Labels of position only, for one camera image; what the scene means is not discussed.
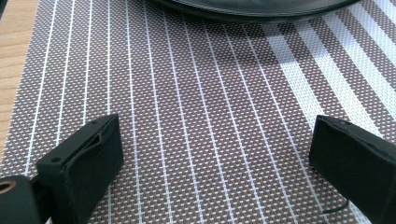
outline woven placemat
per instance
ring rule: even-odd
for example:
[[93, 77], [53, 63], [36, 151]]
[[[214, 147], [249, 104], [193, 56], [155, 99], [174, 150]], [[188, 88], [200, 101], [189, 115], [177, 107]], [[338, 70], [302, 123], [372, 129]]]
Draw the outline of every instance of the woven placemat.
[[396, 143], [396, 6], [231, 24], [149, 0], [41, 0], [2, 164], [118, 113], [125, 163], [91, 223], [365, 223], [308, 165], [316, 115]]

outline striped placemat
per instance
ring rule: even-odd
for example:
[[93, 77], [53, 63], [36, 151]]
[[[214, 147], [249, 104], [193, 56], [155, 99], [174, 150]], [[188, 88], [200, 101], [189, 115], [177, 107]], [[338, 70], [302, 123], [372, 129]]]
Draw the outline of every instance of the striped placemat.
[[125, 163], [91, 223], [365, 223], [308, 165], [316, 115], [396, 143], [396, 4], [205, 21], [146, 0], [41, 0], [2, 164], [119, 113]]

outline black plate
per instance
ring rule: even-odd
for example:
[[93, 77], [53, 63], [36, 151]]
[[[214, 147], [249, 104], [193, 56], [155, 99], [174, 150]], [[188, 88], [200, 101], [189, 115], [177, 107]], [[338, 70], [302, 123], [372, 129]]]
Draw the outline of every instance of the black plate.
[[310, 19], [360, 0], [155, 0], [167, 7], [220, 21], [282, 22]]

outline white stripe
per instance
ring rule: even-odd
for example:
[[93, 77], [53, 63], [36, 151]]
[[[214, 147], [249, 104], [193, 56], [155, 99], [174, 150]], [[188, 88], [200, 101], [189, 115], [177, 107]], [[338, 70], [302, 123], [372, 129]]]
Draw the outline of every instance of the white stripe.
[[[111, 19], [111, 11], [110, 11], [110, 0], [107, 0], [107, 114], [110, 115], [111, 113], [111, 101], [110, 101], [110, 93], [111, 93], [111, 86], [110, 86], [110, 34], [111, 34], [111, 29], [110, 29], [110, 19]], [[111, 223], [111, 184], [107, 188], [107, 221], [108, 223]]]
[[64, 64], [64, 84], [62, 85], [61, 106], [60, 106], [60, 110], [59, 110], [58, 132], [56, 133], [55, 146], [59, 145], [59, 141], [61, 139], [62, 114], [64, 113], [64, 91], [66, 89], [67, 69], [69, 67], [69, 54], [70, 54], [70, 45], [71, 45], [71, 42], [72, 42], [71, 40], [72, 40], [72, 32], [73, 32], [73, 20], [74, 20], [75, 4], [76, 4], [76, 1], [73, 0], [72, 13], [71, 13], [71, 16], [70, 16], [69, 37], [68, 37], [68, 40], [67, 40], [66, 62]]
[[88, 24], [88, 39], [87, 39], [87, 59], [85, 64], [85, 88], [84, 88], [84, 104], [82, 109], [82, 125], [87, 120], [87, 100], [88, 100], [88, 77], [90, 74], [90, 51], [91, 51], [91, 27], [92, 27], [92, 0], [90, 1], [90, 19]]
[[110, 0], [107, 1], [107, 114], [110, 115], [111, 113], [111, 9], [110, 9]]
[[200, 77], [199, 77], [198, 68], [197, 68], [197, 66], [195, 64], [195, 57], [194, 57], [194, 53], [193, 53], [192, 47], [191, 47], [191, 39], [190, 39], [190, 35], [189, 35], [189, 30], [187, 29], [187, 25], [186, 25], [186, 21], [184, 20], [184, 17], [183, 17], [183, 23], [184, 23], [184, 30], [186, 32], [187, 41], [189, 43], [189, 49], [190, 49], [190, 54], [191, 54], [192, 65], [194, 67], [194, 72], [195, 72], [195, 75], [196, 75], [196, 78], [197, 78], [197, 82], [198, 82], [198, 88], [199, 88], [199, 91], [201, 93], [202, 104], [203, 104], [203, 107], [204, 107], [204, 110], [205, 110], [207, 128], [209, 129], [209, 132], [210, 132], [210, 138], [212, 140], [212, 145], [213, 145], [213, 149], [215, 151], [216, 161], [218, 163], [219, 175], [220, 175], [220, 179], [221, 179], [221, 184], [223, 186], [225, 200], [226, 200], [226, 203], [227, 203], [228, 211], [230, 213], [231, 222], [235, 223], [235, 218], [233, 217], [233, 207], [231, 206], [231, 200], [230, 200], [230, 197], [228, 195], [228, 191], [229, 190], [227, 189], [227, 185], [226, 185], [227, 181], [225, 180], [224, 173], [223, 173], [222, 168], [221, 168], [221, 161], [220, 161], [220, 156], [219, 156], [219, 152], [218, 152], [219, 148], [216, 145], [216, 139], [215, 139], [215, 135], [213, 134], [212, 124], [210, 123], [209, 113], [207, 112], [207, 106], [206, 106], [206, 102], [205, 102], [204, 89], [202, 88], [201, 80], [200, 80]]
[[353, 90], [349, 87], [344, 76], [332, 60], [332, 56], [326, 50], [311, 25], [305, 21], [296, 23], [295, 27], [350, 120], [361, 127], [371, 130], [374, 134], [381, 136], [381, 133], [375, 127], [370, 115], [364, 109], [363, 105], [361, 105], [361, 102]]
[[[396, 120], [396, 92], [382, 77], [381, 73], [376, 69], [369, 57], [364, 53], [359, 43], [355, 40], [353, 35], [348, 31], [341, 20], [335, 15], [324, 16], [323, 19], [332, 30], [338, 41], [343, 46], [349, 58], [356, 64], [361, 72], [361, 75], [366, 79], [367, 83], [371, 86], [375, 94], [381, 100], [384, 107], [388, 110], [389, 114]], [[370, 133], [370, 127], [361, 125]]]
[[146, 35], [147, 35], [147, 41], [148, 41], [148, 56], [149, 56], [149, 64], [150, 64], [150, 69], [151, 69], [151, 81], [152, 81], [152, 90], [154, 94], [154, 104], [155, 104], [155, 113], [157, 116], [157, 129], [158, 129], [158, 137], [160, 141], [160, 151], [161, 151], [161, 161], [163, 162], [163, 180], [164, 180], [164, 185], [165, 185], [165, 194], [166, 194], [166, 203], [168, 207], [168, 215], [169, 215], [169, 222], [174, 223], [173, 220], [173, 211], [172, 211], [172, 202], [171, 202], [171, 196], [170, 196], [170, 191], [168, 187], [168, 174], [166, 173], [166, 158], [164, 155], [164, 149], [163, 149], [163, 134], [161, 132], [161, 119], [160, 119], [160, 111], [158, 108], [158, 100], [157, 100], [157, 89], [155, 88], [155, 76], [154, 76], [154, 67], [153, 67], [153, 61], [152, 61], [152, 56], [151, 56], [151, 43], [149, 39], [149, 22], [148, 22], [148, 15], [146, 11], [146, 1], [144, 1], [143, 5], [143, 11], [145, 14], [145, 24], [146, 24]]
[[[321, 108], [315, 94], [305, 79], [304, 73], [301, 70], [299, 64], [296, 62], [293, 53], [291, 52], [289, 45], [286, 43], [285, 38], [280, 34], [279, 29], [276, 25], [266, 25], [262, 29], [267, 36], [268, 42], [274, 51], [275, 56], [279, 60], [286, 80], [289, 82], [291, 90], [302, 109], [304, 116], [308, 122], [311, 130], [314, 130], [315, 120], [317, 115], [323, 115], [323, 109]], [[317, 202], [319, 209], [323, 211], [323, 204], [318, 200], [318, 195], [313, 193], [315, 201]], [[327, 216], [323, 216], [326, 223], [329, 223]]]
[[50, 28], [49, 28], [49, 41], [47, 43], [46, 56], [44, 58], [44, 65], [43, 65], [43, 71], [42, 71], [42, 75], [41, 75], [40, 89], [38, 91], [37, 106], [35, 107], [35, 118], [33, 120], [32, 132], [30, 134], [29, 147], [27, 148], [25, 171], [23, 172], [24, 175], [28, 175], [30, 173], [29, 166], [30, 166], [30, 159], [32, 157], [32, 151], [34, 148], [33, 144], [35, 141], [35, 128], [37, 126], [38, 112], [39, 112], [40, 103], [41, 103], [41, 96], [43, 94], [44, 82], [45, 82], [46, 73], [47, 73], [47, 63], [48, 63], [49, 54], [50, 54], [50, 41], [52, 39], [52, 32], [53, 32], [53, 26], [55, 23], [55, 15], [56, 15], [57, 6], [58, 6], [58, 1], [56, 0], [55, 4], [53, 6], [53, 11], [52, 11], [52, 19], [51, 19], [51, 24], [50, 24]]
[[301, 168], [302, 168], [301, 170], [303, 171], [305, 180], [306, 180], [306, 182], [308, 183], [308, 186], [309, 186], [309, 189], [311, 190], [312, 195], [314, 196], [315, 202], [318, 204], [319, 210], [320, 210], [320, 211], [323, 211], [322, 203], [320, 203], [320, 201], [319, 201], [319, 199], [318, 199], [318, 194], [317, 194], [317, 193], [315, 192], [315, 190], [314, 190], [314, 185], [311, 183], [311, 180], [309, 179], [309, 175], [308, 175], [308, 173], [306, 172], [307, 167], [305, 167], [305, 165], [304, 165], [304, 160], [301, 158], [300, 151], [297, 149], [297, 145], [294, 143], [294, 140], [293, 140], [294, 137], [291, 135], [291, 132], [290, 132], [290, 128], [289, 128], [289, 126], [288, 126], [288, 123], [285, 121], [285, 116], [283, 116], [283, 114], [282, 114], [282, 110], [281, 110], [280, 107], [279, 107], [279, 103], [277, 102], [277, 99], [276, 99], [276, 96], [275, 96], [275, 94], [274, 94], [274, 92], [273, 92], [273, 90], [272, 90], [271, 84], [270, 84], [270, 82], [268, 81], [267, 75], [265, 75], [265, 72], [264, 72], [264, 70], [263, 70], [263, 68], [262, 68], [262, 63], [260, 62], [259, 57], [258, 57], [257, 54], [256, 54], [256, 50], [254, 49], [254, 47], [253, 47], [253, 45], [252, 45], [252, 43], [251, 43], [251, 41], [250, 41], [250, 38], [249, 38], [249, 36], [248, 36], [248, 33], [247, 33], [246, 30], [245, 30], [245, 27], [242, 26], [242, 28], [243, 28], [243, 30], [244, 30], [245, 36], [247, 37], [247, 42], [248, 42], [248, 44], [250, 45], [250, 48], [251, 48], [251, 50], [252, 50], [252, 52], [253, 52], [254, 58], [255, 58], [255, 60], [256, 60], [256, 63], [257, 63], [257, 64], [259, 65], [259, 67], [260, 67], [260, 71], [261, 71], [261, 73], [262, 73], [262, 78], [263, 78], [264, 81], [265, 81], [265, 85], [267, 86], [268, 91], [269, 91], [270, 94], [271, 94], [271, 98], [272, 98], [273, 101], [274, 101], [274, 105], [275, 105], [275, 107], [276, 107], [276, 111], [277, 111], [277, 113], [279, 114], [280, 119], [282, 120], [282, 124], [283, 124], [283, 126], [285, 127], [286, 133], [288, 134], [288, 138], [289, 138], [289, 140], [290, 140], [290, 142], [291, 142], [291, 145], [292, 145], [292, 147], [293, 147], [294, 154], [297, 156], [297, 161], [300, 163], [300, 166], [301, 166]]
[[136, 199], [137, 199], [137, 216], [139, 218], [139, 223], [143, 223], [142, 218], [142, 202], [140, 199], [140, 180], [139, 180], [139, 159], [137, 157], [137, 143], [136, 143], [136, 126], [134, 120], [134, 78], [132, 73], [132, 58], [131, 58], [131, 30], [129, 27], [129, 6], [128, 1], [125, 0], [125, 11], [126, 11], [126, 30], [127, 30], [127, 39], [128, 39], [128, 65], [129, 65], [129, 87], [130, 87], [130, 98], [131, 98], [131, 117], [132, 117], [132, 134], [133, 134], [133, 148], [134, 148], [134, 176], [136, 181]]
[[359, 21], [361, 26], [375, 43], [381, 48], [387, 58], [396, 67], [396, 45], [388, 37], [387, 34], [381, 29], [381, 27], [373, 20], [373, 18], [367, 13], [361, 4], [355, 4], [349, 8], [352, 15]]
[[379, 8], [387, 15], [387, 17], [396, 24], [396, 6], [389, 0], [374, 0]]
[[247, 98], [248, 98], [249, 101], [250, 101], [250, 105], [251, 105], [251, 108], [252, 108], [252, 110], [253, 110], [253, 112], [254, 112], [254, 116], [256, 117], [256, 121], [257, 121], [258, 126], [259, 126], [259, 128], [260, 128], [260, 132], [262, 133], [262, 140], [263, 140], [264, 143], [265, 143], [265, 146], [266, 146], [266, 148], [267, 148], [267, 150], [268, 150], [268, 155], [270, 156], [270, 159], [271, 159], [271, 163], [272, 163], [272, 165], [274, 166], [274, 170], [275, 170], [275, 172], [276, 172], [276, 179], [279, 181], [280, 188], [282, 189], [283, 196], [284, 196], [284, 198], [285, 198], [286, 204], [288, 205], [288, 208], [289, 208], [289, 210], [290, 210], [290, 213], [291, 213], [291, 216], [292, 216], [292, 218], [293, 218], [293, 220], [294, 220], [294, 223], [298, 223], [298, 221], [297, 221], [297, 216], [294, 214], [294, 211], [293, 211], [293, 205], [291, 205], [291, 203], [290, 203], [290, 201], [289, 201], [289, 197], [290, 197], [290, 196], [289, 196], [288, 193], [286, 192], [286, 188], [287, 188], [287, 187], [283, 184], [283, 181], [282, 181], [282, 178], [283, 178], [283, 177], [280, 175], [279, 169], [277, 168], [276, 160], [274, 159], [274, 156], [273, 156], [274, 153], [272, 152], [271, 146], [270, 146], [270, 144], [268, 143], [268, 138], [267, 138], [267, 136], [265, 135], [265, 130], [264, 130], [264, 128], [262, 127], [262, 121], [260, 120], [260, 117], [259, 117], [259, 115], [258, 115], [258, 113], [257, 113], [257, 109], [256, 109], [256, 106], [255, 106], [255, 104], [254, 104], [253, 97], [250, 95], [250, 90], [248, 89], [248, 84], [247, 84], [246, 81], [245, 81], [245, 76], [244, 76], [244, 74], [243, 74], [243, 72], [242, 72], [242, 70], [241, 70], [241, 66], [240, 66], [239, 61], [238, 61], [238, 59], [237, 59], [237, 57], [236, 57], [236, 55], [235, 55], [235, 52], [234, 52], [234, 50], [233, 50], [233, 44], [232, 44], [231, 41], [230, 41], [230, 37], [228, 36], [227, 30], [225, 29], [224, 24], [222, 24], [221, 26], [222, 26], [222, 28], [223, 28], [223, 30], [224, 30], [225, 36], [227, 37], [227, 42], [228, 42], [228, 44], [229, 44], [229, 46], [230, 46], [231, 52], [233, 53], [233, 59], [235, 60], [236, 66], [237, 66], [238, 71], [239, 71], [239, 75], [240, 75], [240, 77], [241, 77], [241, 79], [242, 79], [242, 82], [244, 83], [245, 91], [247, 92]]
[[262, 211], [263, 207], [262, 207], [261, 202], [260, 202], [261, 197], [259, 197], [259, 195], [257, 193], [256, 185], [254, 184], [254, 179], [253, 179], [253, 176], [251, 174], [252, 171], [250, 170], [250, 167], [249, 167], [248, 156], [247, 156], [247, 154], [245, 153], [245, 150], [244, 150], [245, 146], [243, 145], [242, 139], [239, 136], [239, 130], [237, 128], [238, 125], [236, 124], [235, 117], [233, 116], [233, 108], [231, 106], [231, 103], [230, 103], [230, 100], [229, 100], [229, 97], [228, 97], [228, 94], [227, 94], [226, 87], [224, 86], [224, 82], [223, 82], [223, 79], [222, 79], [222, 76], [221, 76], [221, 72], [219, 70], [219, 65], [218, 65], [218, 62], [217, 62], [217, 59], [216, 59], [216, 54], [215, 54], [215, 52], [213, 50], [213, 47], [212, 47], [212, 41], [210, 40], [210, 37], [209, 37], [209, 34], [207, 33], [206, 28], [205, 28], [205, 34], [206, 34], [207, 43], [209, 44], [209, 48], [210, 48], [210, 52], [212, 54], [212, 58], [213, 58], [214, 64], [216, 66], [216, 71], [218, 73], [219, 82], [221, 84], [221, 88], [222, 88], [223, 93], [224, 93], [224, 98], [225, 98], [225, 101], [226, 101], [227, 106], [228, 106], [228, 111], [230, 113], [231, 120], [233, 121], [233, 128], [234, 128], [234, 131], [235, 131], [235, 134], [236, 134], [236, 138], [237, 138], [237, 141], [238, 141], [238, 144], [239, 144], [239, 148], [241, 149], [242, 157], [244, 159], [244, 163], [245, 163], [245, 166], [247, 168], [247, 176], [248, 176], [248, 179], [250, 181], [251, 189], [253, 191], [254, 198], [256, 200], [256, 204], [258, 206], [258, 209], [259, 209], [259, 212], [260, 212], [260, 216], [262, 218], [262, 222], [266, 223], [265, 219], [267, 219], [267, 217], [265, 216], [264, 212]]
[[190, 163], [190, 169], [191, 169], [192, 184], [194, 185], [195, 199], [196, 199], [197, 206], [198, 206], [198, 213], [199, 213], [200, 222], [201, 223], [205, 223], [204, 212], [202, 210], [201, 199], [199, 197], [198, 181], [195, 178], [196, 174], [195, 174], [195, 170], [194, 170], [194, 163], [192, 161], [189, 134], [187, 132], [186, 122], [184, 121], [183, 105], [181, 103], [181, 96], [180, 96], [180, 92], [179, 92], [179, 89], [178, 89], [177, 71], [176, 71], [176, 68], [175, 68], [175, 62], [173, 60], [174, 56], [173, 56], [172, 45], [171, 45], [171, 40], [170, 40], [170, 36], [169, 36], [168, 23], [167, 23], [167, 19], [166, 19], [164, 10], [163, 10], [163, 22], [165, 24], [165, 33], [166, 33], [166, 39], [168, 41], [169, 56], [171, 58], [172, 71], [173, 71], [173, 74], [174, 74], [175, 87], [176, 87], [176, 91], [177, 91], [178, 107], [180, 109], [181, 122], [183, 124], [184, 139], [186, 141], [187, 153], [189, 155], [189, 163]]

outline wooden table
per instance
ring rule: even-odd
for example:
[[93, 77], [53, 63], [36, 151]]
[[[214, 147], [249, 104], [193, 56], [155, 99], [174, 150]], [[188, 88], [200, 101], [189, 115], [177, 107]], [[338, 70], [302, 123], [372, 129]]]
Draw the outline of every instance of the wooden table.
[[38, 0], [8, 0], [0, 20], [0, 162]]

